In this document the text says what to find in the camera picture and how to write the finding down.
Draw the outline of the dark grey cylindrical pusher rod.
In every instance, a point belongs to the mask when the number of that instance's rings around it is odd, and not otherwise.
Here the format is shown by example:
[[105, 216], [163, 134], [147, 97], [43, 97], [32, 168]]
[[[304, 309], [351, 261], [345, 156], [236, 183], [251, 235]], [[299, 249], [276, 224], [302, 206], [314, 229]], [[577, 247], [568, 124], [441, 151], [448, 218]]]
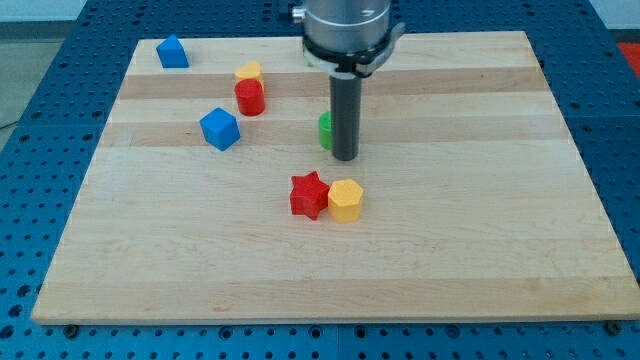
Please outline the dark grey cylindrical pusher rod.
[[332, 154], [351, 161], [359, 151], [361, 79], [330, 78]]

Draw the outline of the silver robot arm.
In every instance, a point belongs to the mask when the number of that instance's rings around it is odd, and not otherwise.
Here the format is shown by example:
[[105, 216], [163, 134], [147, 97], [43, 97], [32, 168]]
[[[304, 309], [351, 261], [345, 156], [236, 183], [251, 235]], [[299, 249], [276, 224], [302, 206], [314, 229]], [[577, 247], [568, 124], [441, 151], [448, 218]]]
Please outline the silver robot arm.
[[359, 153], [362, 81], [391, 57], [405, 25], [391, 24], [390, 0], [306, 0], [291, 9], [302, 25], [304, 57], [329, 75], [331, 151]]

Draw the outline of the black clamp ring mount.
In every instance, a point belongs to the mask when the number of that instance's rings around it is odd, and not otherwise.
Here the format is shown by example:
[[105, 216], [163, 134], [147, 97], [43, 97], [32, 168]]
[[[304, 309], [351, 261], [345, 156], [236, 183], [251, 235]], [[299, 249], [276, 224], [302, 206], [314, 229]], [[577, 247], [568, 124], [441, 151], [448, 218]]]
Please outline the black clamp ring mount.
[[403, 22], [387, 31], [382, 40], [360, 51], [333, 51], [302, 37], [302, 53], [314, 67], [334, 78], [367, 78], [377, 71], [394, 51], [397, 40], [405, 33]]

